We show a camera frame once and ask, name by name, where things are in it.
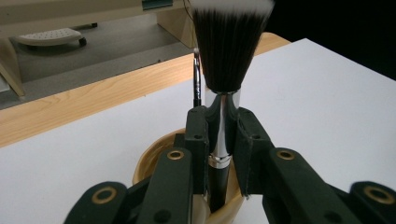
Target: black cable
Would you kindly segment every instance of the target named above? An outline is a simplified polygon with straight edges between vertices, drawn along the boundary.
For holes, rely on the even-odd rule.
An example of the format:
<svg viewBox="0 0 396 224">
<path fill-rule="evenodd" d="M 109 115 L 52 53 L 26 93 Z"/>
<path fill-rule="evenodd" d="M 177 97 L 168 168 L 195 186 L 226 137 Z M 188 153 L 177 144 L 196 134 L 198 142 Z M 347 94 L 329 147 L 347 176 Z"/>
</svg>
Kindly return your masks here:
<svg viewBox="0 0 396 224">
<path fill-rule="evenodd" d="M 187 7 L 186 7 L 186 0 L 183 0 L 183 4 L 184 4 L 184 9 L 185 9 L 186 12 L 187 12 L 187 15 L 189 15 L 190 19 L 193 21 L 192 16 L 190 15 L 189 11 L 187 10 Z"/>
</svg>

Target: silver ferrule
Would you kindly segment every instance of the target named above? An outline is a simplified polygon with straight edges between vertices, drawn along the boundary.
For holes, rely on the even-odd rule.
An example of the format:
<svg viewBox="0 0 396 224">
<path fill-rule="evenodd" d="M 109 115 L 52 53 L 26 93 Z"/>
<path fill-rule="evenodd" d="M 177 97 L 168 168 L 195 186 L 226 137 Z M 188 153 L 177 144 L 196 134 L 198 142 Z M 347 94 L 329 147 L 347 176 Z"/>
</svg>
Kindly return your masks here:
<svg viewBox="0 0 396 224">
<path fill-rule="evenodd" d="M 236 112 L 240 91 L 205 91 L 206 119 L 209 125 L 209 165 L 224 168 L 230 164 L 236 132 Z"/>
<path fill-rule="evenodd" d="M 199 58 L 197 56 L 194 57 L 193 69 L 194 99 L 201 100 L 201 71 Z"/>
</svg>

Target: makeup brush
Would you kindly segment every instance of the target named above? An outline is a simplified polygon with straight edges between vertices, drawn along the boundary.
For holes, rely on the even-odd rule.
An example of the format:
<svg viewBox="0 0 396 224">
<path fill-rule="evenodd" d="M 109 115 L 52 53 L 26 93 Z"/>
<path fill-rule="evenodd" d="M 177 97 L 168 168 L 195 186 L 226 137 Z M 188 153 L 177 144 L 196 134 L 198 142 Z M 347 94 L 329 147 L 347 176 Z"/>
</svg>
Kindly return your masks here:
<svg viewBox="0 0 396 224">
<path fill-rule="evenodd" d="M 274 7 L 272 0 L 191 0 L 207 86 L 208 202 L 225 203 L 242 81 Z"/>
</svg>

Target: black bristles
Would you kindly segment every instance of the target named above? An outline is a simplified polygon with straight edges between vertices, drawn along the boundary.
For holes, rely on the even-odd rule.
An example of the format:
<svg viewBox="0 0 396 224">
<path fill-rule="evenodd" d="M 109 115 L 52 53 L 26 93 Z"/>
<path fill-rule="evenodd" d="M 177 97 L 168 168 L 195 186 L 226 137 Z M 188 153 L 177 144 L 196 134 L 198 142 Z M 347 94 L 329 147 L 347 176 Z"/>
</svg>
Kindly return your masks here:
<svg viewBox="0 0 396 224">
<path fill-rule="evenodd" d="M 207 87 L 238 91 L 269 14 L 193 8 L 192 16 Z"/>
</svg>

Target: white table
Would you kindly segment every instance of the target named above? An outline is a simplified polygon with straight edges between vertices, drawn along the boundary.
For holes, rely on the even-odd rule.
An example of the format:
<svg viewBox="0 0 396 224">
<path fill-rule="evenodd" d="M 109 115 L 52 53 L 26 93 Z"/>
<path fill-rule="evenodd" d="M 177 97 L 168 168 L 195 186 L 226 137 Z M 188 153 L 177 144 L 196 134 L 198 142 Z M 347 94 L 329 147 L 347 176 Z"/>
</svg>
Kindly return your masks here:
<svg viewBox="0 0 396 224">
<path fill-rule="evenodd" d="M 190 81 L 0 149 L 0 223 L 61 223 L 89 187 L 128 187 L 142 152 L 184 127 Z M 299 151 L 328 183 L 396 189 L 396 82 L 309 40 L 255 57 L 241 106 L 277 147 Z M 265 223 L 261 196 L 234 223 Z"/>
</svg>

